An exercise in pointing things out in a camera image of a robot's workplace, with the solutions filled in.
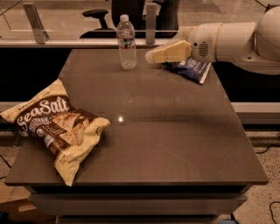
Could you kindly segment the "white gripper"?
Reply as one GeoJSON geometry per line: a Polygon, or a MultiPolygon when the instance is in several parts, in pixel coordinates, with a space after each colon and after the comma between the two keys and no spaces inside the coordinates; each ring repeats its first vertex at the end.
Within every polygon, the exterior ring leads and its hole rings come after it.
{"type": "Polygon", "coordinates": [[[216,61],[216,45],[222,23],[206,23],[198,26],[181,26],[184,40],[173,40],[155,47],[145,54],[150,64],[179,62],[192,57],[200,62],[216,61]]]}

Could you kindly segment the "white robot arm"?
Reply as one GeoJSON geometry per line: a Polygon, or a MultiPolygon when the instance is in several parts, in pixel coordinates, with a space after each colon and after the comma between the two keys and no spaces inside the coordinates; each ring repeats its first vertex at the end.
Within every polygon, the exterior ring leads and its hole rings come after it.
{"type": "Polygon", "coordinates": [[[262,14],[258,22],[205,23],[181,28],[173,39],[145,54],[150,64],[180,62],[229,62],[258,74],[280,74],[280,6],[262,14]]]}

